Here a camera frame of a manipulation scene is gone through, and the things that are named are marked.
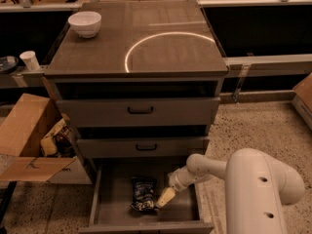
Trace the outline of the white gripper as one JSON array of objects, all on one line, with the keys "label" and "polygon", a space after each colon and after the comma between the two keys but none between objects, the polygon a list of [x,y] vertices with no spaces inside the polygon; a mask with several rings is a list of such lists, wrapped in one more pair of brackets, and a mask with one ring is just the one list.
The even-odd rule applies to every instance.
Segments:
[{"label": "white gripper", "polygon": [[157,209],[166,206],[176,195],[176,192],[186,190],[190,185],[210,180],[210,174],[197,174],[191,172],[186,166],[169,173],[169,186],[166,187],[155,203]]}]

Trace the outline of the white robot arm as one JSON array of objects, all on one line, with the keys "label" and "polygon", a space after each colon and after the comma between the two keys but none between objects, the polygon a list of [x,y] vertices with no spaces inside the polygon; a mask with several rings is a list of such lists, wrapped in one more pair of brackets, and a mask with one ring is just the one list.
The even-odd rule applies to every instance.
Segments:
[{"label": "white robot arm", "polygon": [[303,178],[293,167],[252,148],[237,150],[226,161],[190,155],[184,167],[169,174],[156,207],[214,176],[225,182],[227,234],[288,234],[282,207],[303,197]]}]

